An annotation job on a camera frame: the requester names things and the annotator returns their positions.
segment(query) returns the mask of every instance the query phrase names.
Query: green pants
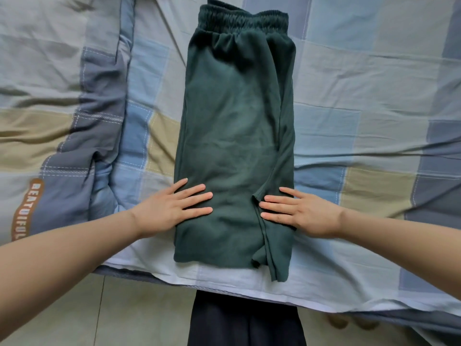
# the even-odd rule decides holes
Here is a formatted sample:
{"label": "green pants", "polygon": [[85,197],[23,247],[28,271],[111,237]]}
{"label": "green pants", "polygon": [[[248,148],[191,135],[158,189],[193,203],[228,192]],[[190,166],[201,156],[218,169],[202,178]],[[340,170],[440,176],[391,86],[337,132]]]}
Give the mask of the green pants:
{"label": "green pants", "polygon": [[263,220],[258,203],[293,187],[296,48],[288,15],[252,15],[208,0],[190,40],[175,181],[204,183],[210,215],[176,227],[176,262],[267,265],[286,281],[293,228]]}

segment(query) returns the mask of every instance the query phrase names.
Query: floor tile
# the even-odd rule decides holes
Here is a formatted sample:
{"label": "floor tile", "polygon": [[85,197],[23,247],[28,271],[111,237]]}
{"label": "floor tile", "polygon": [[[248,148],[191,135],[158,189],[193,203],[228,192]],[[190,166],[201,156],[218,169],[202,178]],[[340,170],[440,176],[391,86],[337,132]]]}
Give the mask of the floor tile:
{"label": "floor tile", "polygon": [[2,346],[93,346],[103,280],[90,274]]}
{"label": "floor tile", "polygon": [[374,330],[362,330],[350,318],[344,329],[331,326],[322,312],[299,308],[307,346],[419,346],[401,327],[380,323]]}
{"label": "floor tile", "polygon": [[95,346],[186,346],[195,290],[106,277]]}

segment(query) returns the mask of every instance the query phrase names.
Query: finger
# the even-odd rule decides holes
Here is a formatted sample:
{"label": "finger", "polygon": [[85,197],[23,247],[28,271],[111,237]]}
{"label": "finger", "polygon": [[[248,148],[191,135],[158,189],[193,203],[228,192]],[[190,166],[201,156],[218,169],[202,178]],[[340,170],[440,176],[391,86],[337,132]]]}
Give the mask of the finger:
{"label": "finger", "polygon": [[279,204],[279,203],[267,203],[267,202],[260,202],[260,207],[266,210],[271,210],[275,212],[280,212],[282,214],[289,214],[293,215],[295,213],[295,206],[294,205],[286,205],[286,204]]}
{"label": "finger", "polygon": [[185,190],[182,190],[180,192],[177,192],[174,197],[175,199],[184,199],[184,198],[187,198],[187,197],[190,197],[192,194],[195,194],[195,193],[198,193],[198,192],[201,192],[205,189],[205,185],[197,185],[197,186],[193,186],[191,188],[187,188]]}
{"label": "finger", "polygon": [[299,199],[294,199],[291,197],[280,197],[280,196],[265,196],[264,200],[266,202],[289,204],[289,205],[296,205],[297,203],[299,203]]}
{"label": "finger", "polygon": [[287,188],[287,187],[280,187],[279,188],[281,192],[290,194],[291,196],[297,197],[297,198],[304,198],[307,194],[303,192],[299,192],[296,189],[292,188]]}
{"label": "finger", "polygon": [[187,183],[187,179],[180,179],[180,180],[177,181],[175,184],[173,184],[173,185],[170,186],[169,188],[165,189],[164,192],[165,192],[166,194],[173,194],[173,193],[176,192],[179,188],[181,188],[182,186],[184,186],[186,183]]}
{"label": "finger", "polygon": [[293,225],[293,216],[285,214],[270,214],[268,212],[262,212],[261,217],[264,220],[281,223],[284,225]]}
{"label": "finger", "polygon": [[212,208],[196,208],[196,209],[187,209],[182,211],[182,220],[193,219],[194,217],[199,217],[203,215],[208,215],[213,211]]}
{"label": "finger", "polygon": [[205,194],[199,194],[198,196],[187,197],[185,199],[181,199],[178,204],[181,209],[188,208],[189,206],[204,202],[205,200],[211,199],[213,197],[212,192],[208,192]]}

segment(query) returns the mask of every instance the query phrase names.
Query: person's left hand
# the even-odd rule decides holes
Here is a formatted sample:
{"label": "person's left hand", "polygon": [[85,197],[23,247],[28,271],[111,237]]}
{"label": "person's left hand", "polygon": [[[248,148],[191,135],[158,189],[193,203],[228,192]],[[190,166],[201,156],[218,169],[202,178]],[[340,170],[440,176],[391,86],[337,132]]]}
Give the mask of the person's left hand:
{"label": "person's left hand", "polygon": [[187,209],[213,197],[212,192],[194,196],[205,190],[205,185],[197,185],[175,193],[187,183],[187,179],[177,181],[171,187],[153,194],[151,197],[128,210],[134,217],[141,238],[164,232],[178,223],[194,217],[208,215],[212,208]]}

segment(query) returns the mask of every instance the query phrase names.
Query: orange label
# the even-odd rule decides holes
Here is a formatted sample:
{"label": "orange label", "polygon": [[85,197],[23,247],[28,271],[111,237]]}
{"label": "orange label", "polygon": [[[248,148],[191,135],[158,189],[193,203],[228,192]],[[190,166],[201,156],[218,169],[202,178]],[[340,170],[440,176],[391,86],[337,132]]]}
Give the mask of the orange label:
{"label": "orange label", "polygon": [[23,202],[14,213],[11,223],[11,241],[15,241],[29,235],[30,220],[35,207],[43,194],[45,183],[42,179],[33,179],[29,190],[24,195]]}

